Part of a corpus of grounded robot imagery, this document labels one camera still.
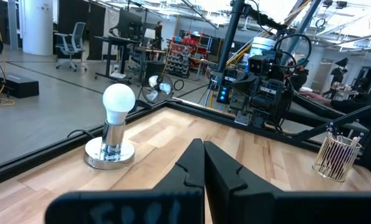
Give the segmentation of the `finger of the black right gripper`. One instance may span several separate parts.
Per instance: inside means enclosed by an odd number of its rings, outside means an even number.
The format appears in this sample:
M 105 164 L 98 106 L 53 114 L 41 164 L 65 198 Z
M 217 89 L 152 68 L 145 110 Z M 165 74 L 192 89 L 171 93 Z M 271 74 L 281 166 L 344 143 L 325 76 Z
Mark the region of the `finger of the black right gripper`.
M 250 98 L 250 106 L 253 108 L 265 108 L 265 98 L 260 95 L 255 95 Z
M 281 95 L 277 94 L 266 94 L 265 96 L 265 107 L 268 110 L 274 110 L 278 102 L 280 101 Z

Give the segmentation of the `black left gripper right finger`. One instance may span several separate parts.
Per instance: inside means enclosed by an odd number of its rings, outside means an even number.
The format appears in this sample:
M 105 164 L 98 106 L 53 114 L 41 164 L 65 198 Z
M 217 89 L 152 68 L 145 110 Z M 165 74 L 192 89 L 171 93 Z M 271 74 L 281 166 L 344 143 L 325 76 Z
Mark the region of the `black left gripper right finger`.
M 213 224 L 371 224 L 371 192 L 284 191 L 211 141 L 204 151 Z

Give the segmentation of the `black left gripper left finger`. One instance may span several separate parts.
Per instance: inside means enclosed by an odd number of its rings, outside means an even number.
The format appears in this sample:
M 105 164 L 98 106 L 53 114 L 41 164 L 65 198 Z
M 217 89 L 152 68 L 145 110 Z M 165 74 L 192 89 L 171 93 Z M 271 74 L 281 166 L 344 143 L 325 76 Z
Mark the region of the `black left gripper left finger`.
M 47 207 L 45 224 L 202 224 L 204 144 L 194 139 L 152 189 L 76 191 Z

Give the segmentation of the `black makeup brush silver ferrule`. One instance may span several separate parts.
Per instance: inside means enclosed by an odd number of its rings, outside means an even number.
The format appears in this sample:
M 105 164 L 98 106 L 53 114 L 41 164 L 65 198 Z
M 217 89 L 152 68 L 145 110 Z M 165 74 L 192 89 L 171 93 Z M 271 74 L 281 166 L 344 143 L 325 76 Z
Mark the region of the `black makeup brush silver ferrule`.
M 348 165 L 348 168 L 347 168 L 347 171 L 350 170 L 350 168 L 352 167 L 359 151 L 360 151 L 360 148 L 362 147 L 362 145 L 360 144 L 360 140 L 364 137 L 364 133 L 360 133 L 357 137 L 354 137 L 352 139 L 352 142 L 350 144 L 350 159 L 349 159 L 349 165 Z

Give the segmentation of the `person's forearm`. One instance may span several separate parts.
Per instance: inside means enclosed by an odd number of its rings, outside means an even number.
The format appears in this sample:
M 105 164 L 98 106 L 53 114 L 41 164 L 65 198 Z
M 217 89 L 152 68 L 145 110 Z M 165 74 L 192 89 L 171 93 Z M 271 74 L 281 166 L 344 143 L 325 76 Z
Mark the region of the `person's forearm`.
M 371 102 L 366 103 L 366 102 L 356 102 L 352 100 L 331 100 L 329 105 L 334 110 L 348 114 L 353 111 L 357 111 L 363 107 L 371 105 Z

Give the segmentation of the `black power box blue lights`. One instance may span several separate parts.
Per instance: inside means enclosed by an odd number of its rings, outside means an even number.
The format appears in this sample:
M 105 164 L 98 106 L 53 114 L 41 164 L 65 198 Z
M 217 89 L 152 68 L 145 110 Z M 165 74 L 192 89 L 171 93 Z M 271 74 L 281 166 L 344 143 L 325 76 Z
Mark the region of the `black power box blue lights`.
M 230 91 L 231 91 L 230 87 L 221 85 L 218 90 L 218 96 L 217 96 L 216 101 L 218 103 L 222 103 L 226 105 L 229 104 L 230 103 L 230 96 L 229 96 Z

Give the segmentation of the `black controller box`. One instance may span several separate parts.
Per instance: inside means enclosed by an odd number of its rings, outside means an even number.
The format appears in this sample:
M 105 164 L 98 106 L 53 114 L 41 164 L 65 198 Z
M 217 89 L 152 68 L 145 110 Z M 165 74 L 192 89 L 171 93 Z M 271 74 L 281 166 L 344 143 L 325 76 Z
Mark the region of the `black controller box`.
M 238 74 L 238 72 L 237 72 L 236 69 L 225 68 L 224 71 L 223 71 L 223 73 L 222 73 L 222 82 L 221 82 L 221 85 L 222 86 L 229 87 L 229 88 L 232 88 L 233 83 L 237 79 L 237 74 Z

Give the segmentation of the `black side table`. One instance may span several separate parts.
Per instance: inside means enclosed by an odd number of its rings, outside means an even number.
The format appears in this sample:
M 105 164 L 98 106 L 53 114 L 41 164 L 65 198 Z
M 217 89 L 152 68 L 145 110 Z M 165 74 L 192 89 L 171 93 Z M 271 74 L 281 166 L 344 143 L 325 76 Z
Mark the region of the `black side table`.
M 298 96 L 294 100 L 291 102 L 290 109 L 286 113 L 282 124 L 283 130 L 290 133 L 298 133 L 306 129 L 310 130 L 344 116 L 344 113 L 335 112 L 329 108 L 326 109 L 323 106 L 318 106 L 315 102 L 302 100 Z

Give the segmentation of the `person's hand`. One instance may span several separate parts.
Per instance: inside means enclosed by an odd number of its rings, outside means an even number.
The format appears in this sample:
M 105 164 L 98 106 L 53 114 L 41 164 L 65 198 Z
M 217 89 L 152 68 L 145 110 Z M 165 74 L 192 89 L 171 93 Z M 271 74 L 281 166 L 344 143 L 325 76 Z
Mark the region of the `person's hand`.
M 331 100 L 327 99 L 321 95 L 318 95 L 316 93 L 313 93 L 312 91 L 300 91 L 300 94 L 310 98 L 313 101 L 317 101 L 318 103 L 331 107 Z

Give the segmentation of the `black round pole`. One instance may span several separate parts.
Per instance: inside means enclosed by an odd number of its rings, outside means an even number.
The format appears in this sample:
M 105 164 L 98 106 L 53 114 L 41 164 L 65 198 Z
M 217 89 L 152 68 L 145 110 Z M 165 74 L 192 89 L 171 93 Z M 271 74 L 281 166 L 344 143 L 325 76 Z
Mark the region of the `black round pole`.
M 224 43 L 222 45 L 220 58 L 218 61 L 217 71 L 222 72 L 226 67 L 229 51 L 231 49 L 232 42 L 236 33 L 237 25 L 239 23 L 240 16 L 244 8 L 245 0 L 233 0 L 231 18 L 227 28 Z

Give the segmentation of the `red parts shelf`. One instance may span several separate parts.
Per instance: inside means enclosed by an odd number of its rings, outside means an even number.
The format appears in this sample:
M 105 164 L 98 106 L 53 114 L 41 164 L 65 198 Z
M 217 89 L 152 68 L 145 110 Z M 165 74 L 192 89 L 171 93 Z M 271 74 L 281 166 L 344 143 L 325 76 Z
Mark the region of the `red parts shelf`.
M 200 80 L 204 72 L 213 38 L 203 32 L 180 30 L 180 35 L 167 39 L 167 54 L 164 73 L 180 78 L 189 78 L 196 72 L 195 81 Z

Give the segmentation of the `black floor fan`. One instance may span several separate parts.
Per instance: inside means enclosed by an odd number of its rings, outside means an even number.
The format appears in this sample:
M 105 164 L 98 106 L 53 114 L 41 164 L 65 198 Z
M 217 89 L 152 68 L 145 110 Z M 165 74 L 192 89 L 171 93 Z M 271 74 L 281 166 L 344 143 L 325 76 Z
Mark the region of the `black floor fan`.
M 149 103 L 159 103 L 171 98 L 174 94 L 172 79 L 161 72 L 153 73 L 145 80 L 141 93 Z

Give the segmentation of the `black box under desk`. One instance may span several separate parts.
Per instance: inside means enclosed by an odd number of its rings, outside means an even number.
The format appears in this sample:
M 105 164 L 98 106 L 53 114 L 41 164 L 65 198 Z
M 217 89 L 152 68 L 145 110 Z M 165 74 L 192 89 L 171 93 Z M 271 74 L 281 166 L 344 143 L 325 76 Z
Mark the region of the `black box under desk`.
M 155 61 L 155 60 L 146 61 L 145 71 L 144 71 L 144 80 L 142 82 L 142 85 L 147 86 L 149 84 L 149 78 L 151 76 L 162 73 L 164 67 L 165 67 L 165 63 L 163 61 Z

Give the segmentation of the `white bulb chrome base lamp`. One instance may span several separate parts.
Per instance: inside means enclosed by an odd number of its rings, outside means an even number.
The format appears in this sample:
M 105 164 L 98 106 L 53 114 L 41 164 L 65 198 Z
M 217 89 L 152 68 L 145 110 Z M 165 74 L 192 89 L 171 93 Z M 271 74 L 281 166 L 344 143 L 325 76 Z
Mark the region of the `white bulb chrome base lamp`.
M 135 147 L 124 140 L 126 116 L 135 106 L 135 95 L 124 84 L 113 84 L 103 93 L 106 120 L 101 137 L 85 145 L 85 162 L 96 169 L 115 170 L 129 166 L 135 158 Z

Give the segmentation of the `black desk monitor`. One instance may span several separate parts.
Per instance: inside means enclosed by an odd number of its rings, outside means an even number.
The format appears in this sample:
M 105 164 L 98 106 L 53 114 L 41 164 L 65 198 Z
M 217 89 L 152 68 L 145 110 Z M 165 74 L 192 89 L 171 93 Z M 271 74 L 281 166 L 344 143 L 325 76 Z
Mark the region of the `black desk monitor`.
M 138 41 L 142 27 L 142 18 L 127 10 L 119 12 L 118 33 L 119 37 Z

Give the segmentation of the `black desk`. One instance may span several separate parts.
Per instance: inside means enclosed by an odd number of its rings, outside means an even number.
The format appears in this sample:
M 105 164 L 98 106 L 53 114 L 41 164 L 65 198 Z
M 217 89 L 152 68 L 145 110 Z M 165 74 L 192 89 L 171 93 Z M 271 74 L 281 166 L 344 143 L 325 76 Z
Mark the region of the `black desk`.
M 122 47 L 122 51 L 121 51 L 121 56 L 122 57 L 124 56 L 124 54 L 128 53 L 128 50 L 136 50 L 136 51 L 142 52 L 142 53 L 146 53 L 146 52 L 156 53 L 156 54 L 165 54 L 166 53 L 166 51 L 164 51 L 164 50 L 140 47 L 140 46 L 137 45 L 136 41 L 130 40 L 130 39 L 125 39 L 125 38 L 122 38 L 122 37 L 95 36 L 95 38 L 96 39 L 101 39 L 103 42 L 108 43 L 108 57 L 106 59 L 105 73 L 96 72 L 95 75 L 94 75 L 95 80 L 98 77 L 104 77 L 104 78 L 113 80 L 117 83 L 122 83 L 122 84 L 126 84 L 126 85 L 131 84 L 131 78 L 130 77 L 117 78 L 117 77 L 112 77 L 111 76 L 111 72 L 110 72 L 110 68 L 111 68 L 111 50 L 112 50 L 113 45 L 118 46 L 118 47 Z

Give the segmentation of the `grey office chair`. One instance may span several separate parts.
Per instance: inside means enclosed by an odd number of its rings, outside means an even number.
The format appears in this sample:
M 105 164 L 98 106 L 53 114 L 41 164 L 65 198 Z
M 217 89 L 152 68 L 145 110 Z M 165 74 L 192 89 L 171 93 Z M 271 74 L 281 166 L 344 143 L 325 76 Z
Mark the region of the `grey office chair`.
M 69 68 L 71 68 L 74 72 L 78 70 L 78 66 L 73 62 L 72 56 L 78 53 L 82 54 L 85 51 L 83 42 L 83 32 L 85 27 L 85 22 L 77 22 L 71 34 L 62 34 L 58 32 L 55 33 L 57 37 L 62 39 L 62 43 L 57 43 L 55 48 L 63 55 L 69 56 L 69 59 L 62 61 L 58 60 L 55 66 L 56 69 L 59 69 L 64 64 L 69 64 Z

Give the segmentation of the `black floor box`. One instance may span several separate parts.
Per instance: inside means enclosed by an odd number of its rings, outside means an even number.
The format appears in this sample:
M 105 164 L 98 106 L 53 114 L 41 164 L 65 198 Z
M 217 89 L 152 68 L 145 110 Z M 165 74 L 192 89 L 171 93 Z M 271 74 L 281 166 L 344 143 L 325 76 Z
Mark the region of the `black floor box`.
M 3 74 L 0 73 L 0 90 L 3 85 Z M 6 82 L 2 93 L 7 97 L 28 98 L 39 96 L 39 82 L 15 73 L 6 74 Z

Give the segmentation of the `white round column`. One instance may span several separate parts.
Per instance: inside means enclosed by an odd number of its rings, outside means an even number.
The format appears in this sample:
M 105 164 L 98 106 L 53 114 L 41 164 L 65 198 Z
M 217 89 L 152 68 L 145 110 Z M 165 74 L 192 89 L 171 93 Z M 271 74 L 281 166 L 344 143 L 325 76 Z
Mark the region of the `white round column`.
M 21 0 L 21 13 L 23 51 L 53 55 L 53 0 Z

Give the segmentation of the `black aluminium table frame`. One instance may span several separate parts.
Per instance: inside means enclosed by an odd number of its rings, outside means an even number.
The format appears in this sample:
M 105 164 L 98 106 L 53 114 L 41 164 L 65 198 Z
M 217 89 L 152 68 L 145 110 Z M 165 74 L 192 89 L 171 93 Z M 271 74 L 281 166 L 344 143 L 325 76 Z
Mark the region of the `black aluminium table frame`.
M 130 124 L 165 107 L 192 114 L 220 124 L 225 124 L 226 126 L 230 126 L 232 128 L 257 134 L 259 136 L 283 142 L 312 152 L 317 152 L 320 146 L 316 141 L 312 141 L 311 138 L 323 133 L 326 130 L 326 126 L 329 124 L 329 122 L 325 123 L 323 121 L 308 121 L 307 117 L 302 116 L 297 118 L 295 114 L 290 113 L 287 116 L 289 120 L 297 123 L 304 123 L 308 126 L 315 125 L 315 128 L 310 129 L 309 131 L 302 131 L 300 133 L 292 134 L 291 136 L 286 136 L 277 133 L 272 129 L 258 129 L 253 126 L 243 126 L 241 124 L 237 124 L 234 122 L 234 117 L 231 114 L 225 114 L 221 111 L 214 111 L 212 109 L 204 108 L 201 105 L 195 105 L 178 98 L 172 98 L 154 105 L 144 103 L 143 109 L 130 113 L 126 116 L 126 122 Z M 76 147 L 85 144 L 86 140 L 86 134 L 78 134 L 38 149 L 35 152 L 31 152 L 24 156 L 20 156 L 16 159 L 5 162 L 0 165 L 0 183 L 31 168 L 41 165 L 44 162 L 54 159 L 66 152 L 74 150 Z M 371 132 L 367 135 L 367 138 L 363 143 L 363 147 L 364 153 L 355 163 L 357 165 L 366 167 L 369 171 L 371 171 Z

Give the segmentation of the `black partition wall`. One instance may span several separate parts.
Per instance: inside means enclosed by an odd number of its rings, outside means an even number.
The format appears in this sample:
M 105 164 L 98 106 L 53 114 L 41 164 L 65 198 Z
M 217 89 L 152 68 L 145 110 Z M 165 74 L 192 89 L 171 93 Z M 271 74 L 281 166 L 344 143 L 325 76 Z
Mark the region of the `black partition wall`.
M 88 40 L 87 60 L 101 60 L 104 35 L 105 8 L 85 0 L 58 0 L 58 32 L 71 34 L 77 22 L 85 22 L 83 39 Z

